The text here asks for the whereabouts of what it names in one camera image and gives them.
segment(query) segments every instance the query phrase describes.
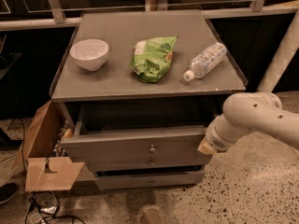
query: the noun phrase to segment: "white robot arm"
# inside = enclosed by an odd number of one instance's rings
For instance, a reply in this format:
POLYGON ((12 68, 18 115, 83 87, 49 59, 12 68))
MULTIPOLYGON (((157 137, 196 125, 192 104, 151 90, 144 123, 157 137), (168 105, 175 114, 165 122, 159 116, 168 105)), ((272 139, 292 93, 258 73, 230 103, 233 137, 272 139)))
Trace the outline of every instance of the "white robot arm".
POLYGON ((236 93, 223 104, 223 114, 206 130, 199 151, 206 154, 226 151, 239 138, 260 132, 299 149, 299 114, 282 110, 273 93, 236 93))

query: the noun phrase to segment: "cardboard box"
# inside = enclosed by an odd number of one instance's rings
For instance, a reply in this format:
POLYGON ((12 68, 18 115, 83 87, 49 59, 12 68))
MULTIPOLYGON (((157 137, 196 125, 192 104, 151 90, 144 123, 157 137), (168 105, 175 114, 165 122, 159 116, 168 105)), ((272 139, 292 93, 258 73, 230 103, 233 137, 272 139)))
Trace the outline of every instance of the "cardboard box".
POLYGON ((28 160, 25 191, 69 190, 84 162, 51 157, 64 121, 52 101, 37 109, 13 165, 28 160))

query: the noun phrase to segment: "green chip bag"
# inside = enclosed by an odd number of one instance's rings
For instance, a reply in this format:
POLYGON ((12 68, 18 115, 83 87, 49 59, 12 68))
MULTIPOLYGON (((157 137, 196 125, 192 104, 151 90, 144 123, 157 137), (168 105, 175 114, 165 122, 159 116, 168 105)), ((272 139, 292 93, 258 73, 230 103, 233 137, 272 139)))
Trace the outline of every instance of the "green chip bag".
POLYGON ((130 67, 143 82, 157 82, 169 70, 177 36, 156 37, 135 46, 130 67))

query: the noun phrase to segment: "plastic bottle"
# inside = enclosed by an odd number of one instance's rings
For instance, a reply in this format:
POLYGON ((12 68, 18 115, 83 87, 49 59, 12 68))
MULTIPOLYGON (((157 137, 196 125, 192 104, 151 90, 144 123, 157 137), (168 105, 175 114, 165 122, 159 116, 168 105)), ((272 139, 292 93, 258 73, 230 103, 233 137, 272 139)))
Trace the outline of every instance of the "plastic bottle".
POLYGON ((227 48, 220 42, 209 46, 192 59, 189 69, 184 73, 184 79, 203 78, 225 58, 227 48))

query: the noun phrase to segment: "concrete floor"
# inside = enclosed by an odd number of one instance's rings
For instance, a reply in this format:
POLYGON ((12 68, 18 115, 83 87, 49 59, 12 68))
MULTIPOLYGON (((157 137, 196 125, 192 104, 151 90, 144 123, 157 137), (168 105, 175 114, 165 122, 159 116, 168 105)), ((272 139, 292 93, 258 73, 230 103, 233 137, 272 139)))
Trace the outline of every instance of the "concrete floor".
MULTIPOLYGON (((285 110, 299 113, 299 91, 277 95, 285 110)), ((1 151, 0 161, 15 153, 1 151)), ((22 165, 12 169, 12 161, 0 162, 0 185, 14 181, 21 186, 16 197, 0 205, 1 223, 6 224, 24 223, 31 197, 23 190, 22 165)), ((70 191, 55 192, 57 216, 73 215, 90 224, 131 224, 139 223, 141 215, 153 208, 169 224, 299 223, 298 150, 253 133, 226 153, 214 155, 205 170, 203 180, 192 187, 99 191, 92 181, 77 182, 70 191)), ((53 203, 49 192, 37 198, 53 203)), ((27 223, 35 223, 35 218, 36 211, 27 223)), ((72 219, 50 223, 72 223, 72 219)))

